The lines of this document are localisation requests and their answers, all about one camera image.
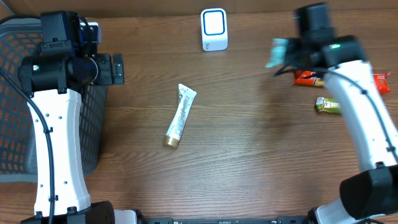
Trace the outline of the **orange spaghetti packet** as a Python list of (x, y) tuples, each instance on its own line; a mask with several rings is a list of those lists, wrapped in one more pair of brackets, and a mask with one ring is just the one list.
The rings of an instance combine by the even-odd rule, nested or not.
[[(295, 71), (294, 84), (295, 85), (324, 87), (325, 82), (321, 78), (313, 76), (314, 74), (315, 74), (315, 72), (297, 70), (297, 71)], [(386, 81), (386, 78), (390, 74), (391, 74), (390, 72), (374, 73), (373, 74), (374, 83), (376, 85), (377, 90), (379, 91), (379, 93), (381, 95), (391, 92), (391, 89), (388, 87), (388, 83)]]

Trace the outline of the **teal wet wipes pack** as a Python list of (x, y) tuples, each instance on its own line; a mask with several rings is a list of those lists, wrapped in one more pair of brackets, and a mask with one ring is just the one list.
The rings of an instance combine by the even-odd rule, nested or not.
[(270, 51), (269, 61), (265, 66), (266, 68), (272, 68), (284, 64), (288, 43), (289, 41), (287, 39), (272, 40), (272, 48)]

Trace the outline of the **green snack packet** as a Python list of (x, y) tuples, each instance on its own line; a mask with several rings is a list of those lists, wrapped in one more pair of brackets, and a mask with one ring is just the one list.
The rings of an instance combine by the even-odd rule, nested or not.
[(315, 102), (317, 112), (340, 114), (340, 104), (334, 98), (318, 97)]

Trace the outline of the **white leaf-print pack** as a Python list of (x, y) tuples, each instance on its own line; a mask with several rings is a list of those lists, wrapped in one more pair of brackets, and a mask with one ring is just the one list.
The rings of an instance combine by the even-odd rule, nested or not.
[(164, 137), (163, 144), (165, 147), (178, 148), (196, 95), (196, 91), (181, 83), (178, 84), (178, 107)]

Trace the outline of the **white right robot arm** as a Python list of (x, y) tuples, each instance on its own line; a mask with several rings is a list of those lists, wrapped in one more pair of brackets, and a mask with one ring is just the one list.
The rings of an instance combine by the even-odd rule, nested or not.
[(290, 39), (285, 62), (313, 71), (341, 106), (360, 173), (341, 182), (337, 200), (312, 209), (309, 223), (365, 223), (397, 213), (397, 128), (374, 84), (373, 69), (352, 35), (338, 37), (328, 7), (294, 11), (299, 37)]

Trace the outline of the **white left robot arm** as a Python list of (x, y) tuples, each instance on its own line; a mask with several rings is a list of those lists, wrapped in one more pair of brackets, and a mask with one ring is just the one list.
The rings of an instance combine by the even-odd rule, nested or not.
[(81, 91), (122, 85), (121, 54), (99, 54), (99, 28), (68, 11), (40, 16), (44, 39), (38, 56), (18, 69), (35, 131), (38, 187), (28, 223), (116, 223), (133, 212), (115, 211), (109, 201), (92, 203), (80, 148)]

